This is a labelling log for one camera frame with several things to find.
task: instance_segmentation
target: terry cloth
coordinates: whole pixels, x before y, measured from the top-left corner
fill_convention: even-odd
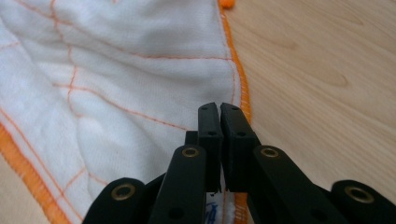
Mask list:
[[[52,223],[80,223],[115,179],[163,174],[200,105],[250,117],[215,0],[2,0],[0,16],[0,151]],[[246,195],[206,208],[247,222]]]

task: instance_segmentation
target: light wood surface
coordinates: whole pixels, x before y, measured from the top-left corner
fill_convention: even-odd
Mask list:
[[[396,203],[396,3],[240,0],[226,14],[262,142],[325,189],[355,179]],[[0,222],[47,222],[0,165]]]

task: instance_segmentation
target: screw hole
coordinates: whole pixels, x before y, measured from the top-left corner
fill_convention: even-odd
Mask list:
[[[353,200],[360,203],[373,203],[374,197],[364,189],[348,186],[345,188],[346,194]]]
[[[179,207],[174,207],[169,210],[168,216],[172,219],[181,219],[184,217],[184,211]]]
[[[196,157],[199,154],[199,151],[196,148],[188,147],[181,151],[181,154],[185,157]]]
[[[277,152],[276,150],[271,149],[271,148],[263,148],[261,150],[261,153],[263,156],[269,157],[269,158],[275,158],[275,157],[279,156],[279,152]]]
[[[320,211],[318,209],[312,209],[311,210],[311,216],[314,217],[316,220],[324,222],[327,220],[327,216],[323,211]]]
[[[134,195],[135,187],[132,184],[121,184],[111,190],[111,197],[116,201],[129,199]]]

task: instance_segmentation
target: black plastic part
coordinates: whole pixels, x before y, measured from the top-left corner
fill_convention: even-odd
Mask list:
[[[279,148],[256,147],[250,173],[248,205],[256,224],[348,223]]]
[[[141,212],[140,219],[142,220],[141,223],[147,223],[149,221],[149,217],[152,212],[152,207],[154,206],[155,201],[157,200],[158,192],[160,191],[164,177],[165,174],[160,175],[145,186],[144,201],[141,203],[143,209],[140,211]]]
[[[186,131],[184,145],[198,145],[198,132]]]
[[[351,223],[396,223],[396,206],[360,182],[343,180],[334,183],[331,198]]]
[[[219,112],[215,103],[198,109],[198,146],[206,151],[206,191],[218,192],[220,185],[220,151],[223,134]]]
[[[113,189],[125,184],[134,186],[134,194],[125,200],[115,200]],[[83,224],[144,223],[141,213],[146,209],[143,205],[144,191],[145,185],[135,179],[122,178],[111,182],[93,202]]]
[[[224,133],[222,166],[226,187],[232,192],[248,190],[248,162],[254,147],[260,144],[242,110],[229,104],[221,105],[221,128]]]
[[[175,151],[148,223],[204,222],[205,161],[201,147],[186,145]]]

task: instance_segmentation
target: orange stitching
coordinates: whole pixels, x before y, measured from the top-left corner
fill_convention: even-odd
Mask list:
[[[74,175],[72,178],[70,178],[69,182],[67,182],[66,187],[64,187],[64,190],[62,190],[61,195],[59,195],[55,200],[58,201],[60,198],[64,197],[64,193],[67,191],[67,189],[75,182],[82,174],[84,174],[84,171],[86,170],[85,167],[83,167],[76,175]]]
[[[96,175],[93,175],[93,174],[91,174],[91,173],[88,173],[88,176],[89,176],[90,178],[96,180],[96,181],[99,182],[100,184],[108,185],[108,183],[107,183],[105,180],[103,180],[103,179],[97,177]]]
[[[244,69],[242,67],[242,64],[239,61],[238,55],[236,54],[236,50],[233,46],[233,39],[231,37],[231,29],[230,26],[227,22],[227,18],[224,14],[224,10],[222,7],[219,7],[219,11],[223,22],[223,27],[224,27],[224,32],[227,36],[227,43],[228,46],[230,47],[230,51],[231,51],[231,56],[233,61],[236,64],[236,69],[238,71],[239,74],[239,79],[241,82],[241,109],[242,111],[245,113],[245,116],[247,117],[247,121],[251,121],[251,112],[250,112],[250,99],[249,99],[249,92],[248,92],[248,80],[247,77],[245,75]]]
[[[181,56],[145,55],[145,54],[135,53],[135,52],[123,49],[121,47],[114,46],[114,45],[106,42],[105,40],[100,40],[100,39],[97,39],[97,38],[93,38],[91,35],[86,33],[84,30],[82,30],[82,29],[78,28],[76,25],[74,25],[73,22],[60,20],[59,18],[56,17],[56,14],[53,14],[53,12],[52,12],[52,15],[47,15],[47,14],[41,12],[36,7],[32,7],[32,6],[28,5],[28,4],[26,4],[25,2],[22,2],[20,0],[14,0],[14,1],[16,1],[17,3],[20,3],[20,5],[23,6],[23,7],[26,7],[27,9],[30,9],[33,12],[38,13],[41,16],[44,16],[45,18],[49,18],[49,19],[55,20],[56,21],[56,26],[57,26],[57,23],[61,23],[61,24],[64,24],[64,25],[69,25],[69,26],[73,27],[74,29],[80,31],[84,35],[87,35],[91,39],[94,39],[94,40],[96,40],[98,42],[101,42],[104,45],[110,46],[113,49],[117,49],[117,50],[119,50],[121,52],[125,52],[125,53],[131,54],[131,55],[139,57],[139,58],[144,58],[144,59],[169,59],[169,60],[224,60],[224,61],[231,61],[232,60],[232,58],[220,58],[220,57],[181,57]],[[55,0],[51,0],[51,5],[52,6],[53,6],[54,2],[55,2]]]
[[[27,158],[21,154],[20,149],[12,139],[6,128],[0,123],[0,153],[9,166],[18,174],[33,197],[38,201],[47,219],[52,223],[69,223],[64,211],[59,208],[47,185],[43,182],[38,171]]]
[[[32,147],[32,144],[29,142],[29,140],[26,138],[26,136],[23,134],[23,132],[21,131],[21,129],[19,128],[19,126],[16,124],[16,122],[9,116],[6,114],[6,112],[0,107],[0,113],[3,114],[4,117],[6,117],[6,119],[8,120],[8,122],[10,122],[12,124],[12,126],[14,126],[14,128],[17,130],[17,132],[20,134],[21,138],[23,139],[23,141],[26,143],[26,145],[28,146],[28,148],[31,150],[31,152],[33,153],[33,155],[35,155],[35,158],[37,159],[38,163],[43,167],[44,172],[47,174],[47,176],[49,177],[49,179],[53,182],[53,184],[55,185],[55,188],[59,191],[62,192],[61,187],[58,185],[58,182],[55,181],[55,178],[51,175],[50,171],[47,169],[47,167],[45,166],[44,162],[40,159],[40,157],[38,156],[37,152],[35,151],[35,149]],[[79,215],[79,213],[74,210],[73,206],[71,205],[71,203],[64,198],[64,200],[66,201],[66,203],[72,208],[72,210],[76,213],[76,215],[82,220],[82,217]]]
[[[23,2],[21,0],[14,0],[14,2],[20,4],[21,6],[25,7],[26,9],[31,10],[31,11],[33,11],[33,12],[35,12],[35,13],[43,16],[43,17],[46,17],[48,19],[53,19],[53,17],[51,15],[48,15],[48,14],[42,12],[37,7],[32,7],[29,4],[27,4],[27,3],[25,3],[25,2]],[[69,22],[69,21],[59,21],[59,23],[66,24],[66,25],[71,25],[71,22]]]
[[[218,20],[218,26],[221,27],[221,22]],[[226,58],[229,58],[229,51],[228,46],[227,46],[227,37],[225,35],[221,35],[221,44],[224,47],[224,53],[226,55]]]
[[[62,84],[56,84],[56,83],[53,84],[53,86],[59,87],[59,88],[70,88],[69,85],[62,85]],[[110,101],[105,96],[103,96],[100,93],[98,93],[97,91],[93,91],[91,89],[84,88],[84,87],[76,87],[76,86],[73,86],[72,88],[73,88],[73,90],[76,90],[76,91],[88,91],[90,93],[93,93],[93,94],[97,95],[98,97],[100,97],[102,100],[106,101],[107,103],[109,103],[111,105],[114,105],[116,108],[121,109],[123,111],[126,111],[126,112],[128,112],[130,114],[134,114],[134,115],[137,115],[137,116],[142,117],[144,119],[149,119],[149,120],[152,120],[152,121],[155,121],[157,123],[161,123],[161,124],[164,124],[164,125],[167,125],[167,126],[178,128],[178,129],[183,130],[183,131],[187,131],[188,130],[187,128],[183,128],[183,127],[177,126],[176,124],[172,124],[172,123],[168,123],[168,122],[165,122],[165,121],[162,121],[162,120],[159,120],[159,119],[155,119],[155,118],[150,117],[150,116],[148,116],[146,114],[143,114],[141,112],[137,112],[137,111],[125,108],[125,107],[123,107],[121,105],[117,105],[116,103]]]
[[[70,84],[69,84],[69,91],[67,92],[67,103],[69,104],[70,110],[71,110],[74,114],[76,114],[76,112],[75,112],[75,110],[73,109],[72,104],[70,103],[70,94],[71,94],[71,92],[72,92],[72,90],[73,90],[73,83],[74,83],[74,80],[75,80],[75,78],[76,78],[77,70],[78,70],[78,68],[77,68],[76,66],[74,66],[74,69],[73,69],[73,76],[72,76],[72,78],[71,78],[71,80],[70,80]]]
[[[6,48],[12,48],[12,47],[18,46],[19,44],[20,44],[20,42],[14,42],[14,43],[10,43],[7,45],[3,45],[3,46],[0,46],[0,50],[6,49]]]
[[[233,65],[230,63],[230,62],[228,62],[228,65],[230,65],[230,67],[231,67],[231,70],[232,70],[232,76],[233,76],[233,94],[231,95],[231,104],[233,105],[233,102],[234,102],[234,98],[235,98],[235,91],[236,91],[236,82],[235,82],[235,71],[233,70]]]
[[[61,38],[61,41],[64,42],[64,44],[66,44],[66,46],[67,46],[67,60],[68,60],[71,64],[74,65],[74,67],[73,67],[72,78],[70,79],[70,84],[69,84],[69,91],[67,92],[67,103],[69,104],[70,110],[71,110],[76,116],[79,116],[79,117],[80,117],[80,115],[77,115],[77,113],[75,112],[75,110],[74,110],[74,108],[73,108],[73,106],[72,106],[72,104],[71,104],[71,102],[70,102],[70,95],[71,95],[71,92],[72,92],[72,90],[73,90],[73,83],[74,83],[74,80],[75,80],[75,78],[76,78],[76,74],[77,74],[78,67],[76,66],[75,62],[74,62],[73,59],[72,59],[72,45],[70,45],[69,43],[67,43],[66,41],[64,41],[64,34],[62,34],[62,32],[59,30],[59,27],[58,27],[59,18],[58,18],[58,15],[56,14],[55,2],[56,2],[56,0],[51,0],[51,1],[50,1],[50,4],[49,4],[49,8],[50,8],[50,11],[51,11],[51,17],[52,17],[53,20],[54,20],[53,27],[54,27],[54,29],[55,29],[55,32],[56,32],[56,33],[59,35],[59,37]]]

